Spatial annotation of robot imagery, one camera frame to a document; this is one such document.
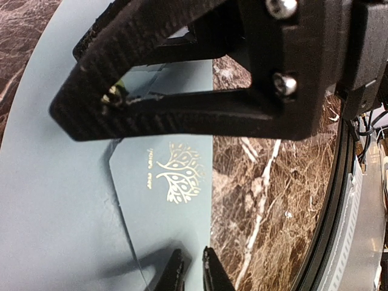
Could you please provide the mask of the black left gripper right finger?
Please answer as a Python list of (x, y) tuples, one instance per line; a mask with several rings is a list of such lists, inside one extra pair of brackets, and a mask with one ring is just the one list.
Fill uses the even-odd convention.
[(235, 291), (219, 258), (211, 247), (202, 254), (203, 288), (205, 291)]

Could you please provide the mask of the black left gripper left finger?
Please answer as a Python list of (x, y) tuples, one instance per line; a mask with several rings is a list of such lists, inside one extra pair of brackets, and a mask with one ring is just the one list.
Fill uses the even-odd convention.
[(192, 263), (192, 257), (185, 248), (174, 249), (162, 272), (149, 283), (149, 290), (183, 291), (185, 276)]

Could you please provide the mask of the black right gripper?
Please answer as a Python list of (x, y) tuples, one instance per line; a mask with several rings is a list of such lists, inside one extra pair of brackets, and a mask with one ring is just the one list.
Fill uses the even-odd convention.
[(343, 98), (343, 118), (370, 110), (387, 62), (387, 1), (315, 1), (323, 37), (318, 104), (332, 84)]

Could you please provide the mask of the light blue paper envelope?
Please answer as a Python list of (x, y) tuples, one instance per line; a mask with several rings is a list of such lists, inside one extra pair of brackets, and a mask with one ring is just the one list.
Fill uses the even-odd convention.
[(202, 289), (212, 137), (76, 142), (49, 116), (107, 6), (62, 2), (16, 92), (1, 146), (2, 290), (152, 290), (175, 249), (186, 290)]

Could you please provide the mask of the round green gold seal sticker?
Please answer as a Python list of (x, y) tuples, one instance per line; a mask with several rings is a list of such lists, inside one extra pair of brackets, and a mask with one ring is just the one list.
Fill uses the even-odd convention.
[(123, 103), (123, 100), (127, 96), (127, 90), (121, 83), (116, 83), (111, 86), (106, 94), (101, 98), (103, 104), (111, 106), (120, 106)]

